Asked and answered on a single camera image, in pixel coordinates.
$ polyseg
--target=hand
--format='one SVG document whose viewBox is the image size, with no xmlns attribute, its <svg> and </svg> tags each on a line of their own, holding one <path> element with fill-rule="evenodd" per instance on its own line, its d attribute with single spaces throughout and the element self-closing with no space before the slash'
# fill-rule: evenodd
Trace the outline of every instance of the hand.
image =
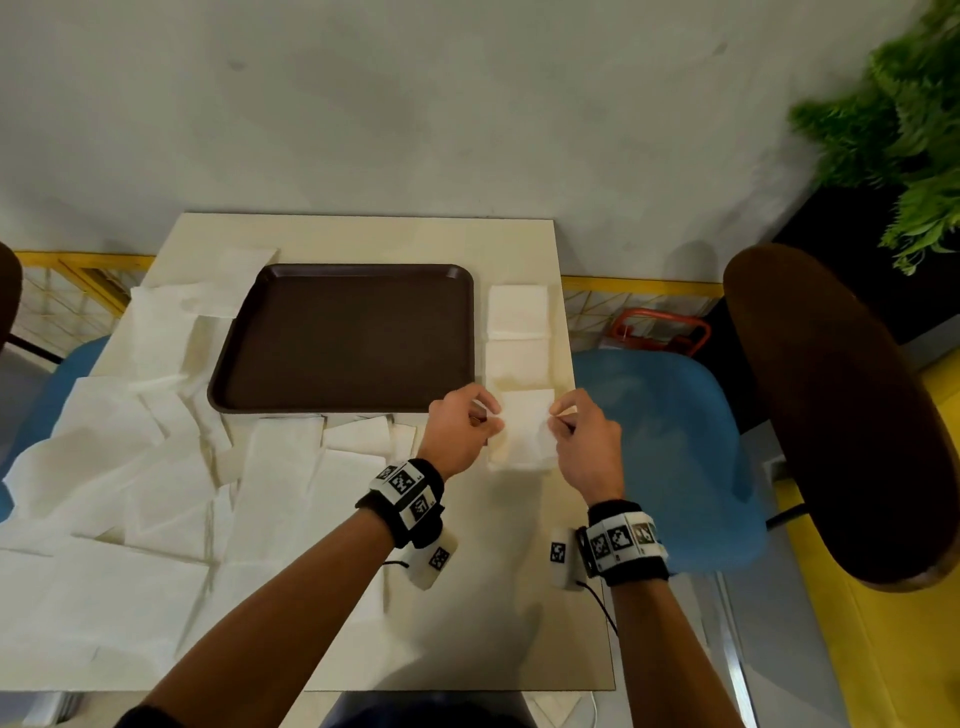
<svg viewBox="0 0 960 728">
<path fill-rule="evenodd" d="M 430 402 L 430 419 L 417 457 L 436 468 L 444 481 L 473 465 L 488 438 L 503 429 L 503 420 L 488 417 L 481 404 L 494 415 L 500 412 L 500 403 L 476 383 Z"/>
<path fill-rule="evenodd" d="M 562 412 L 576 405 L 575 414 Z M 548 421 L 557 438 L 557 459 L 564 479 L 587 506 L 624 497 L 620 425 L 604 417 L 583 389 L 567 392 L 552 405 Z"/>
</svg>

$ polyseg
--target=brown tray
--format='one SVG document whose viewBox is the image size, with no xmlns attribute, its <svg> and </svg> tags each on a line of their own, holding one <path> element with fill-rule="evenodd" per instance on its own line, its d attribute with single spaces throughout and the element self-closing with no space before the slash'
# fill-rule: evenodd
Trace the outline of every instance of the brown tray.
<svg viewBox="0 0 960 728">
<path fill-rule="evenodd" d="M 268 265 L 210 380 L 220 412 L 426 412 L 473 381 L 473 278 L 456 265 Z"/>
</svg>

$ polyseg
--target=blue chair seat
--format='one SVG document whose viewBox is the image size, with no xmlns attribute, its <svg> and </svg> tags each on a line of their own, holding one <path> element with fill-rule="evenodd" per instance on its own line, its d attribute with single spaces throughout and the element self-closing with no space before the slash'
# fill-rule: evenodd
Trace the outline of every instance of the blue chair seat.
<svg viewBox="0 0 960 728">
<path fill-rule="evenodd" d="M 573 355 L 577 386 L 623 427 L 627 498 L 657 522 L 671 571 L 742 567 L 766 544 L 763 510 L 720 385 L 668 352 Z"/>
<path fill-rule="evenodd" d="M 50 375 L 43 385 L 40 396 L 36 398 L 34 408 L 16 431 L 16 437 L 13 438 L 7 457 L 0 463 L 0 481 L 7 477 L 17 455 L 29 446 L 50 437 L 54 425 L 60 418 L 60 412 L 63 411 L 63 404 L 73 391 L 74 382 L 82 376 L 89 376 L 90 370 L 97 363 L 100 352 L 104 350 L 108 340 L 109 336 L 105 336 L 102 339 L 81 344 L 67 355 Z M 10 516 L 12 509 L 13 500 L 10 497 L 10 491 L 3 482 L 0 482 L 0 522 Z"/>
</svg>

